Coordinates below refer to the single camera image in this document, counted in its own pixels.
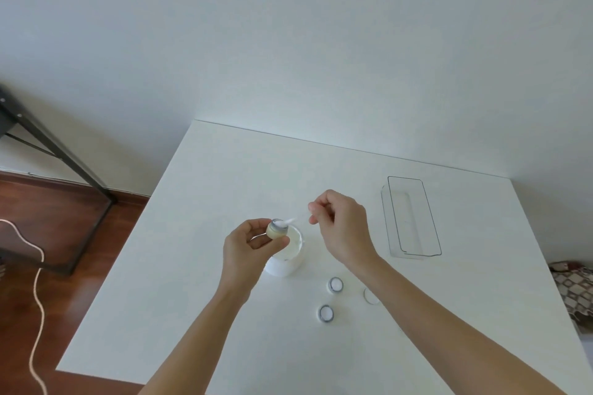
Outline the person's left hand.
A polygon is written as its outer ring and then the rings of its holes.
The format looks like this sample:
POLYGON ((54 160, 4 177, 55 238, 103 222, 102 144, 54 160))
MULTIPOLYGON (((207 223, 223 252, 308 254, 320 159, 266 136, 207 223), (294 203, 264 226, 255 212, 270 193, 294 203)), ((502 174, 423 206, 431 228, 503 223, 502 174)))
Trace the person's left hand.
POLYGON ((248 234, 248 220, 241 223, 224 241, 219 291, 248 297, 267 261, 289 242, 287 236, 272 240, 266 234, 248 234))

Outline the person's right hand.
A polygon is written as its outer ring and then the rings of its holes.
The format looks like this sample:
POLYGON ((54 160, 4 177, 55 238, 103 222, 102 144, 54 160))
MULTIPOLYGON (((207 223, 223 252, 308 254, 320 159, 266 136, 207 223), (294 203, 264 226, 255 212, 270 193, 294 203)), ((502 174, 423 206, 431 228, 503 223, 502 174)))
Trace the person's right hand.
POLYGON ((369 234, 367 212, 352 197, 339 193, 336 207, 308 204, 319 225, 328 251, 350 271, 356 273, 378 257, 369 234))

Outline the small beige cosmetic jar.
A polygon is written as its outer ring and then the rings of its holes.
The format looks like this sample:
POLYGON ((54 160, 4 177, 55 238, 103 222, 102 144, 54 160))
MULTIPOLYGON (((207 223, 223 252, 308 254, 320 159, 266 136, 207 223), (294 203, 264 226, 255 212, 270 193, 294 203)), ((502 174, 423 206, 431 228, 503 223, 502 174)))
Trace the small beige cosmetic jar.
POLYGON ((287 236, 289 227, 290 221, 275 218, 268 224, 265 234, 275 240, 287 236))

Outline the clear plastic spatula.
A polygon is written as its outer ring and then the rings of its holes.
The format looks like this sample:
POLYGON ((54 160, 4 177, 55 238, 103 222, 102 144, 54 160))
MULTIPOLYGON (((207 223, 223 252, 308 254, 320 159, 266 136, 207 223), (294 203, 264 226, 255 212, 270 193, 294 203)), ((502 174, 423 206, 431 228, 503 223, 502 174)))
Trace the clear plastic spatula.
POLYGON ((315 219, 314 215, 310 212, 300 212, 298 215, 289 217, 288 219, 280 220, 280 224, 287 227, 287 226, 303 226, 303 225, 314 225, 315 220, 312 221, 311 219, 315 219))

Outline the person's right forearm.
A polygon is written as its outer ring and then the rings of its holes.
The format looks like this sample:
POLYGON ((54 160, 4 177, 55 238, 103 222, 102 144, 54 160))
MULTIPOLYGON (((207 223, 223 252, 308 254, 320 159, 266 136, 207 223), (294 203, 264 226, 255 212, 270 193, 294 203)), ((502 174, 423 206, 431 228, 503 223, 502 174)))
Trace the person's right forearm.
POLYGON ((347 268, 379 299, 455 395, 566 395, 377 254, 357 257, 347 268))

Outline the person's left forearm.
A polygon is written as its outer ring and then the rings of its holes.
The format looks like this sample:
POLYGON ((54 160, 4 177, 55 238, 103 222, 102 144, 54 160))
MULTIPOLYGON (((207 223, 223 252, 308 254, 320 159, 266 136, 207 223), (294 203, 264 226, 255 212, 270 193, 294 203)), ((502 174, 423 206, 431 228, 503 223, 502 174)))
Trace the person's left forearm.
POLYGON ((138 395, 206 395, 231 327, 258 279, 222 278, 212 299, 138 395))

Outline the white round container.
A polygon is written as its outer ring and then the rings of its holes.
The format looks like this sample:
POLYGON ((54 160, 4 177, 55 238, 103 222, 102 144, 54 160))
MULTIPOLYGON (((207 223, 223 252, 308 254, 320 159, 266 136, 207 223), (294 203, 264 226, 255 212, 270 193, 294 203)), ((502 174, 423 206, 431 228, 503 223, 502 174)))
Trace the white round container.
POLYGON ((273 277, 290 276, 304 260, 305 242, 299 228, 288 225, 287 237, 290 242, 286 248, 273 255, 264 267, 264 271, 273 277))

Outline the clear plastic organizer tray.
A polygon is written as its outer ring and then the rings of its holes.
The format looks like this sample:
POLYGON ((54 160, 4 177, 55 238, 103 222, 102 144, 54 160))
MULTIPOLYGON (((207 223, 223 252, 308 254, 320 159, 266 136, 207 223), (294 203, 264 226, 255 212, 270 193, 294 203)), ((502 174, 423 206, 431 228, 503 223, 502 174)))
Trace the clear plastic organizer tray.
POLYGON ((442 256, 432 210, 420 179, 389 176, 381 189, 389 254, 401 259, 442 256))

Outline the patterned fabric cushion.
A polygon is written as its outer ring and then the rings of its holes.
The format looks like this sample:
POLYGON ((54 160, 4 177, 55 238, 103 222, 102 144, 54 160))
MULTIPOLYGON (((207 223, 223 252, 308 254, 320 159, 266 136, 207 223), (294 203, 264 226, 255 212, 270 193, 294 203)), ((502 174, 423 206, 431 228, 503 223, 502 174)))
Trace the patterned fabric cushion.
POLYGON ((593 338, 593 268, 571 260, 548 268, 575 329, 593 338))

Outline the black metal table frame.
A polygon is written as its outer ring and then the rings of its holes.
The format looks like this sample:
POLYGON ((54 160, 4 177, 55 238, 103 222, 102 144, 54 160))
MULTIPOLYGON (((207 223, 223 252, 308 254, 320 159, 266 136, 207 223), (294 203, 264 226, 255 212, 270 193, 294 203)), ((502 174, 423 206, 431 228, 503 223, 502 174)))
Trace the black metal table frame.
POLYGON ((57 161, 61 162, 63 168, 69 168, 69 171, 76 174, 76 178, 71 181, 64 177, 57 177, 57 165, 49 164, 48 159, 40 159, 36 167, 43 164, 51 169, 53 174, 41 174, 40 171, 25 172, 23 174, 38 179, 46 179, 51 182, 69 184, 69 185, 87 185, 98 191, 104 197, 106 206, 99 214, 98 219, 93 224, 91 230, 86 234, 80 244, 76 247, 73 256, 64 264, 48 264, 46 255, 39 259, 27 255, 23 252, 10 250, 0 246, 0 257, 11 258, 26 264, 32 264, 40 269, 59 273, 61 275, 71 275, 78 266, 79 261, 87 251, 101 223, 107 217, 109 211, 117 204, 116 195, 100 181, 84 163, 82 163, 66 146, 59 141, 25 106, 20 102, 10 90, 0 83, 0 138, 8 137, 14 141, 30 147, 43 153, 57 161))

